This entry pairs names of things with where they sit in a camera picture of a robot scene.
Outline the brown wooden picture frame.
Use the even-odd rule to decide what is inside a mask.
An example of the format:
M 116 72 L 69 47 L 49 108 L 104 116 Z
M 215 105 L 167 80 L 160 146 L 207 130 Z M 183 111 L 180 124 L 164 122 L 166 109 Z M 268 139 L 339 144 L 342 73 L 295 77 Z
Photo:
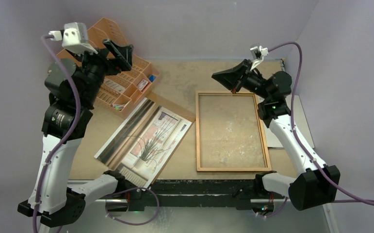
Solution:
M 251 93 L 196 92 L 197 172 L 272 170 L 258 102 Z

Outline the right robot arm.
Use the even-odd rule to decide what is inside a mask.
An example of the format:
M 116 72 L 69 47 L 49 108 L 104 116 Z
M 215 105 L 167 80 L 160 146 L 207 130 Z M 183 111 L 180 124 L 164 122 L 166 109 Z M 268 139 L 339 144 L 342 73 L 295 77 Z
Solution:
M 252 67 L 252 62 L 245 59 L 211 77 L 233 94 L 244 88 L 263 99 L 257 105 L 258 118 L 281 142 L 297 170 L 296 178 L 276 171 L 256 175 L 254 193 L 261 198 L 271 192 L 278 193 L 289 198 L 299 211 L 335 201 L 340 171 L 336 166 L 327 165 L 299 131 L 286 102 L 292 91 L 290 74 L 278 71 L 265 79 Z

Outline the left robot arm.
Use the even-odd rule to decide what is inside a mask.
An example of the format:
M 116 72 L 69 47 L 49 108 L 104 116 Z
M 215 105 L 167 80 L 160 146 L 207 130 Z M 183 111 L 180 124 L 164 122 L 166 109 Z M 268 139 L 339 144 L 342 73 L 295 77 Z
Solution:
M 96 199 L 108 194 L 118 199 L 126 192 L 122 176 L 112 171 L 82 188 L 67 185 L 105 77 L 132 69 L 133 45 L 121 46 L 110 39 L 102 43 L 94 52 L 72 53 L 69 59 L 54 56 L 48 67 L 49 107 L 42 125 L 41 163 L 30 197 L 17 207 L 33 219 L 35 233 L 58 233 L 76 222 Z

